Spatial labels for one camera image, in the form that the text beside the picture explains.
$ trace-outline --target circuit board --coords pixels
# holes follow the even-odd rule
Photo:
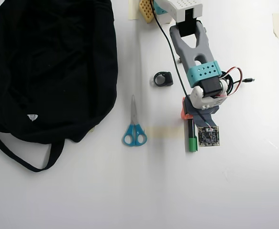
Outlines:
[[[202,146],[219,146],[219,127],[198,127],[198,145]]]

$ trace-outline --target backpack strap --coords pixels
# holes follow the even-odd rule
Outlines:
[[[51,168],[56,161],[58,160],[59,156],[61,155],[63,148],[64,148],[64,143],[65,140],[61,141],[61,142],[57,142],[57,143],[53,143],[51,146],[51,150],[50,150],[50,156],[49,156],[49,160],[47,163],[47,166],[45,168],[36,168],[32,165],[30,165],[28,162],[24,161],[23,159],[21,159],[20,157],[16,156],[12,151],[10,151],[5,144],[0,140],[0,149],[10,158],[12,158],[13,160],[17,161],[18,163],[20,163],[22,166],[26,167],[27,169],[31,170],[32,172],[41,172],[44,170],[47,170],[49,168]]]

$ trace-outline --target teal bracket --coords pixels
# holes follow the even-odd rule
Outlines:
[[[187,78],[191,88],[194,88],[201,80],[220,76],[221,74],[222,72],[217,61],[213,61],[190,68],[187,73]]]
[[[156,14],[158,14],[158,15],[167,13],[167,11],[165,11],[159,7],[159,5],[157,4],[156,1],[154,1],[154,9],[155,9]]]

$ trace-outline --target scissors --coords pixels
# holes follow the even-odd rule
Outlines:
[[[125,141],[126,137],[131,137],[131,143],[127,143]],[[143,141],[139,141],[139,136],[143,137]],[[136,104],[135,104],[135,96],[132,96],[132,111],[131,111],[131,124],[126,131],[123,143],[126,146],[142,146],[147,142],[148,138],[145,132],[142,130],[141,126],[138,123],[137,119],[137,110],[136,110]]]

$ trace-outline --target black ring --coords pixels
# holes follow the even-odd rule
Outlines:
[[[165,78],[165,82],[162,84],[157,84],[156,79],[158,76],[163,76]],[[159,72],[154,76],[154,83],[158,87],[164,87],[164,86],[172,86],[173,85],[173,79],[171,72]]]

